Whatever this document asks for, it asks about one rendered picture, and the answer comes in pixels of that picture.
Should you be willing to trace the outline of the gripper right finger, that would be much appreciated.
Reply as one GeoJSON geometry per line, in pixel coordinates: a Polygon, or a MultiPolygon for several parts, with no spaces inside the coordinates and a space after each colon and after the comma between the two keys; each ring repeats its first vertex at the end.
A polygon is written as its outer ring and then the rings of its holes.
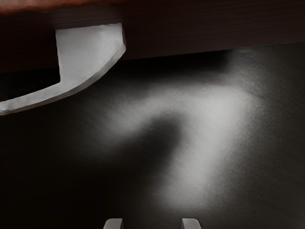
{"type": "Polygon", "coordinates": [[[181,218],[181,229],[201,229],[201,224],[194,218],[181,218]]]}

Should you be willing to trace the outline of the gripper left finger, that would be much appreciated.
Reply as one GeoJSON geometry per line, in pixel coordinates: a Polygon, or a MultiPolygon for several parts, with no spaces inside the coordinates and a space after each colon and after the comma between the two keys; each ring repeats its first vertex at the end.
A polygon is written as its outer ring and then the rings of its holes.
{"type": "Polygon", "coordinates": [[[105,221],[103,229],[123,229],[123,219],[119,219],[119,218],[107,219],[105,221]]]}

